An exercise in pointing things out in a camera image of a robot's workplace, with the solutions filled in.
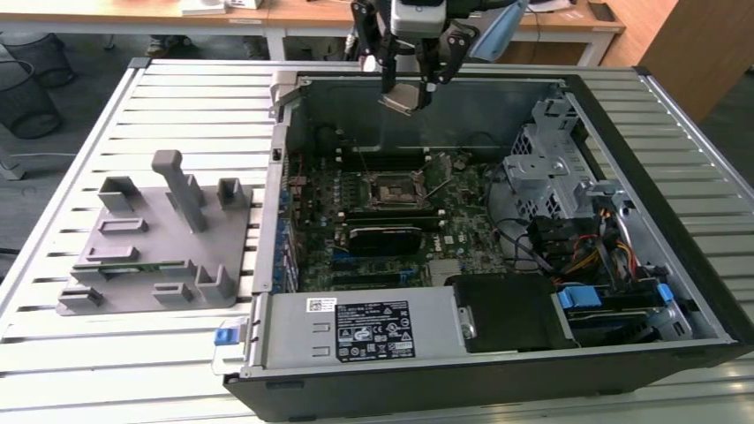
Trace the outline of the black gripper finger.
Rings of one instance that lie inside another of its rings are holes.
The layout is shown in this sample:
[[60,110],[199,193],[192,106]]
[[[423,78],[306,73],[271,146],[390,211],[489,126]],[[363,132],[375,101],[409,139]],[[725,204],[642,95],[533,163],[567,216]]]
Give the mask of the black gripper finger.
[[382,93],[396,90],[398,37],[406,28],[407,12],[401,1],[351,2],[359,52],[371,56],[382,67]]
[[450,20],[438,38],[423,38],[415,43],[419,68],[415,110],[425,109],[431,103],[437,85],[447,84],[455,77],[478,36],[474,26]]

